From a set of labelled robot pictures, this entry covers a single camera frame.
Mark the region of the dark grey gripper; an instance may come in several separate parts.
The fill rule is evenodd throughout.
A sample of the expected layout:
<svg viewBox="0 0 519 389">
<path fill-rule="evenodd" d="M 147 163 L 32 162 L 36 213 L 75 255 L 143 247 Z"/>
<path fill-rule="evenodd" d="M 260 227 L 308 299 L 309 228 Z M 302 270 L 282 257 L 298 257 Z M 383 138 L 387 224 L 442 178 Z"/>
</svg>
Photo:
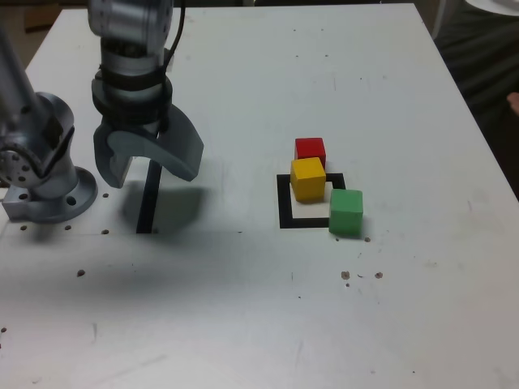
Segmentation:
<svg viewBox="0 0 519 389">
<path fill-rule="evenodd" d="M 187 115 L 171 105 L 162 123 L 135 122 L 104 116 L 93 135 L 97 169 L 105 182 L 122 188 L 132 157 L 145 157 L 175 177 L 190 182 L 198 176 L 204 143 Z"/>
</svg>

